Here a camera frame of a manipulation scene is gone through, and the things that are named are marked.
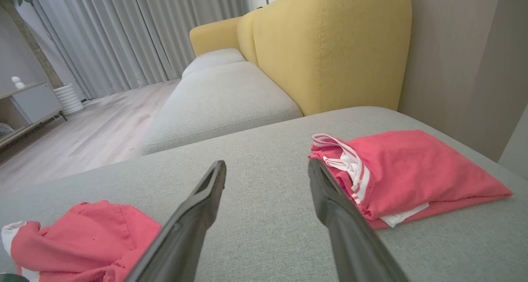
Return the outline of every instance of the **red clothing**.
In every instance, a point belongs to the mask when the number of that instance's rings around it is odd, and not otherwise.
[[[75,205],[44,229],[33,221],[11,227],[2,229],[4,246],[32,282],[123,281],[161,229],[138,209],[107,201]]]
[[[403,222],[503,199],[501,182],[462,154],[421,130],[385,132],[347,143],[313,136],[313,155],[373,228],[388,227],[384,216],[423,206]]]

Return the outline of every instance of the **wooden floor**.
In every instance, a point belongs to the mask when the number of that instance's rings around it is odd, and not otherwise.
[[[0,149],[0,193],[130,160],[179,80],[85,102],[85,110],[58,118]]]

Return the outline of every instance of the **red fabric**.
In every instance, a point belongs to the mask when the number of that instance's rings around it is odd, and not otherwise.
[[[160,229],[130,205],[80,203],[47,228],[21,227],[11,255],[19,267],[40,271],[40,282],[119,282]]]
[[[404,222],[512,195],[481,167],[421,130],[385,132],[346,145],[371,171],[364,199],[357,206],[375,229],[388,227],[379,217],[424,203],[430,206]],[[323,156],[339,158],[343,151],[338,146],[313,145],[312,152],[310,157],[323,160]],[[346,171],[328,169],[344,190],[351,186]]]

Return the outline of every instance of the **ribbed white planter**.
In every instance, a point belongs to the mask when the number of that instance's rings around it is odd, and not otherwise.
[[[64,115],[72,115],[85,108],[75,93],[72,83],[64,85],[61,88],[53,89],[53,92],[55,92],[55,95],[62,104],[62,113]]]

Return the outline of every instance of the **curtain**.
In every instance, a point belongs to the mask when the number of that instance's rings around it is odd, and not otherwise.
[[[194,59],[193,27],[247,11],[245,0],[36,1],[88,98],[179,78]]]

